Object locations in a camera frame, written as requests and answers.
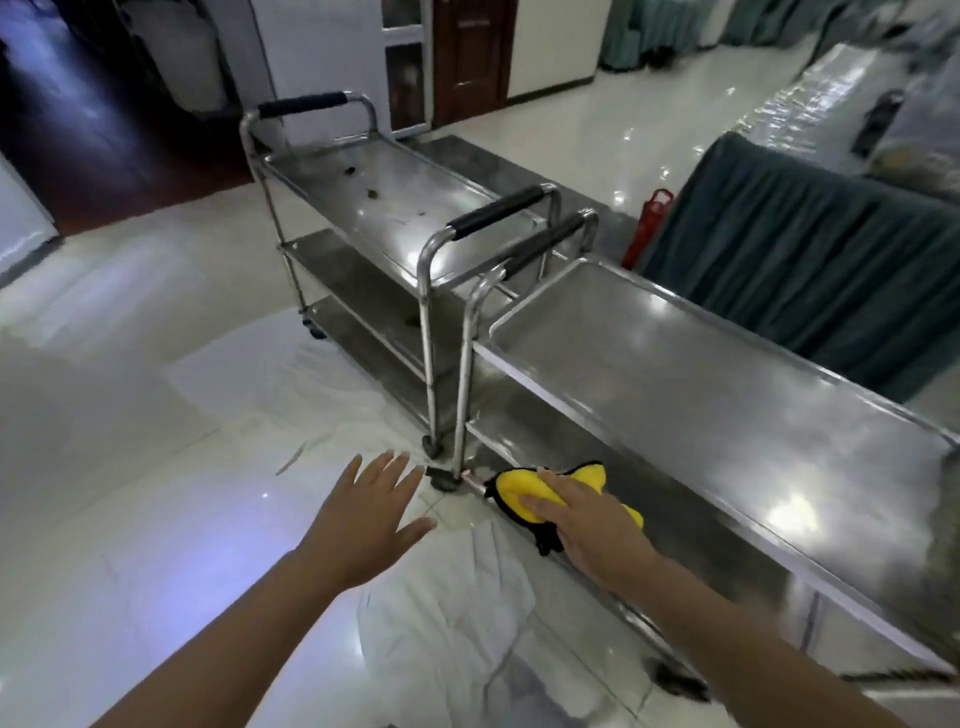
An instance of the right hand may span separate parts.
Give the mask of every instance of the right hand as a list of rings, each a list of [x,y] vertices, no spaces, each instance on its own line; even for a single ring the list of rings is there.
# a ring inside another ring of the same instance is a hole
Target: right hand
[[[597,493],[579,480],[543,469],[537,475],[566,506],[537,497],[522,497],[523,505],[557,525],[577,569],[607,591],[634,598],[660,555],[633,517],[615,497]]]

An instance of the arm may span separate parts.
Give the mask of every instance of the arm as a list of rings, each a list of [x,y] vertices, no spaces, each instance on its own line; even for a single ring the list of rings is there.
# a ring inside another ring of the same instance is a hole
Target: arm
[[[300,641],[341,592],[388,569],[435,525],[397,531],[423,468],[384,452],[347,465],[293,551],[93,728],[241,728]]]
[[[682,566],[659,556],[616,498],[548,471],[540,477],[568,507],[538,498],[524,504],[557,525],[578,569],[653,620],[744,728],[904,728]]]

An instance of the black foam handle grip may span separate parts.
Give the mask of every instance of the black foam handle grip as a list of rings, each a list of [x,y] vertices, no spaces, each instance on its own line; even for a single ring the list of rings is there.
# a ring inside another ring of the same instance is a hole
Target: black foam handle grip
[[[505,217],[510,217],[530,205],[535,205],[544,197],[546,197],[546,192],[539,184],[535,184],[532,187],[521,189],[513,195],[503,197],[495,203],[490,203],[485,207],[475,209],[473,212],[468,212],[466,215],[461,215],[456,220],[447,223],[446,226],[456,231],[457,234],[453,236],[453,239],[459,240],[493,223],[498,223]]]
[[[571,215],[553,228],[545,228],[540,232],[535,232],[520,244],[514,256],[503,266],[503,281],[506,282],[510,280],[535,259],[564,242],[586,223],[587,220],[578,212],[576,215]]]
[[[278,116],[286,116],[291,113],[304,113],[305,111],[341,107],[347,100],[347,95],[344,91],[311,93],[306,96],[298,96],[296,99],[265,101],[257,107],[257,110],[260,111],[261,119],[276,119]]]

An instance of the fingers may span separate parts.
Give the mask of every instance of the fingers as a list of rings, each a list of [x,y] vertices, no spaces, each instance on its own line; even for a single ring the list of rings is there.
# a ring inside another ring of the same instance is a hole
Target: fingers
[[[589,486],[581,483],[579,480],[574,480],[572,477],[567,477],[566,475],[557,475],[556,473],[551,473],[545,468],[540,468],[537,470],[537,475],[540,476],[540,480],[550,486],[550,489],[560,496],[567,505],[576,505],[581,502],[586,495]]]
[[[570,517],[570,509],[565,505],[560,505],[560,503],[533,496],[520,496],[520,502],[529,508],[535,516],[557,525],[567,523]]]
[[[407,469],[407,463],[410,462],[410,453],[402,452],[400,456],[393,460],[386,468],[383,469],[383,472],[377,477],[374,481],[374,484],[380,490],[387,491],[388,493],[394,489],[396,481],[403,474],[403,471]]]
[[[386,452],[381,452],[374,457],[374,459],[370,461],[370,464],[364,468],[364,471],[360,473],[360,477],[357,478],[357,483],[360,485],[372,485],[383,472],[383,469],[386,468],[393,459],[394,452],[391,449],[388,449]]]
[[[397,483],[394,491],[396,492],[398,503],[402,505],[403,508],[406,508],[410,504],[414,493],[417,492],[417,486],[419,486],[420,481],[423,480],[423,474],[425,472],[426,468],[423,465],[417,465],[406,477]]]
[[[360,455],[354,455],[353,459],[347,463],[347,466],[344,468],[344,471],[340,473],[340,477],[337,478],[336,484],[333,486],[331,493],[336,493],[337,491],[342,491],[347,486],[353,485],[357,479],[357,471],[360,470],[360,464],[363,462],[363,457]]]
[[[420,539],[422,539],[436,527],[436,521],[424,516],[423,518],[416,519],[414,522],[409,523],[398,530],[394,541],[396,544],[395,562],[398,561],[403,554],[413,548]]]

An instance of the cabinet door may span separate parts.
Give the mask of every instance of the cabinet door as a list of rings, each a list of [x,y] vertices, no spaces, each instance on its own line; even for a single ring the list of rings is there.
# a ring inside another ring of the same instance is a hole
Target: cabinet door
[[[504,106],[515,24],[516,0],[435,0],[436,126]]]

